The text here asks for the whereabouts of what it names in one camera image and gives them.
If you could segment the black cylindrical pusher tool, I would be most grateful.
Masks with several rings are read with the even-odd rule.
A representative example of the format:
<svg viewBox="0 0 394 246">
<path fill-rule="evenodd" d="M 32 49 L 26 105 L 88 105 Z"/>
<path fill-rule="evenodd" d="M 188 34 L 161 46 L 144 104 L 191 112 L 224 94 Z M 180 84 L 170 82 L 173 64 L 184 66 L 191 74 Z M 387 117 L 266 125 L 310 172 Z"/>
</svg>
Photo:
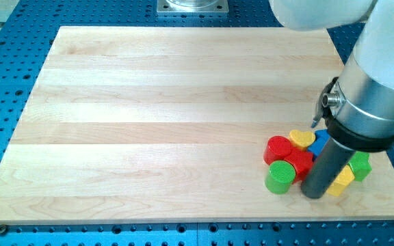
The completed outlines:
<svg viewBox="0 0 394 246">
<path fill-rule="evenodd" d="M 315 159 L 301 190 L 309 198 L 323 196 L 340 171 L 359 152 L 382 152 L 394 144 L 394 120 L 364 118 L 328 121 L 330 139 Z"/>
</svg>

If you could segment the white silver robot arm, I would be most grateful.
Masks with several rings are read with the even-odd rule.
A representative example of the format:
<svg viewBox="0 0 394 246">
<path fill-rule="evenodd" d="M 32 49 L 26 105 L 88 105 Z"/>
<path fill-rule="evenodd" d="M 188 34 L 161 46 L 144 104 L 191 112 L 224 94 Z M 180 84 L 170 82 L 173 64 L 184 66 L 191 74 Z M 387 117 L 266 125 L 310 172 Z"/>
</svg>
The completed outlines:
<svg viewBox="0 0 394 246">
<path fill-rule="evenodd" d="M 362 22 L 342 73 L 322 91 L 313 123 L 330 136 L 301 184 L 320 198 L 355 152 L 381 152 L 394 143 L 394 0 L 271 0 L 284 27 L 309 31 Z"/>
</svg>

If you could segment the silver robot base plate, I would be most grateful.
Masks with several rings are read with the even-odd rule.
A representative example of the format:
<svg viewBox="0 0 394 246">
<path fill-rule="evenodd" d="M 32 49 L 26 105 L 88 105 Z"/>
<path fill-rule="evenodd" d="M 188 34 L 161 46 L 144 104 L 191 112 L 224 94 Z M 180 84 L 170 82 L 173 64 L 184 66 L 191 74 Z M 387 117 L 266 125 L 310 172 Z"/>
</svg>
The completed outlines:
<svg viewBox="0 0 394 246">
<path fill-rule="evenodd" d="M 157 13 L 228 13 L 227 0 L 158 0 Z"/>
</svg>

